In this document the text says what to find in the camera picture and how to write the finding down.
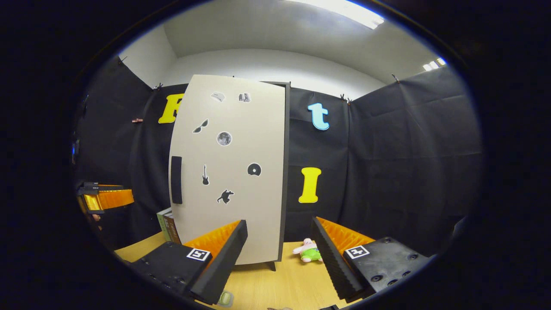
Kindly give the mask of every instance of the wooden table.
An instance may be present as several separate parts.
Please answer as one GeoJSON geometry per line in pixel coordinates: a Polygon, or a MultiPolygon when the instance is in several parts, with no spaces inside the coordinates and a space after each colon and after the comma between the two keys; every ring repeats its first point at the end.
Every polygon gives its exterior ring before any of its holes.
{"type": "MultiPolygon", "coordinates": [[[[116,250],[122,259],[136,261],[165,242],[160,232],[138,243],[116,250]]],[[[285,242],[281,262],[275,263],[277,271],[268,264],[234,266],[224,290],[234,295],[231,308],[212,305],[219,310],[251,309],[264,310],[268,307],[293,310],[319,310],[336,304],[343,308],[346,303],[337,297],[333,283],[323,263],[303,263],[293,249],[302,242],[285,242]]]]}

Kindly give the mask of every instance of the stuffed toy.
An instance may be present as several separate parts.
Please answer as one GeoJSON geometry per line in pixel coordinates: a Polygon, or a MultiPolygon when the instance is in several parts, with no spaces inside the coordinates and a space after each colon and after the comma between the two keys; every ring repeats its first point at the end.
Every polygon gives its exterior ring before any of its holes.
{"type": "Polygon", "coordinates": [[[313,260],[323,261],[323,259],[321,259],[320,251],[317,249],[316,243],[310,238],[304,239],[304,245],[302,247],[298,247],[293,250],[293,254],[299,253],[300,259],[302,259],[305,263],[313,260]]]}

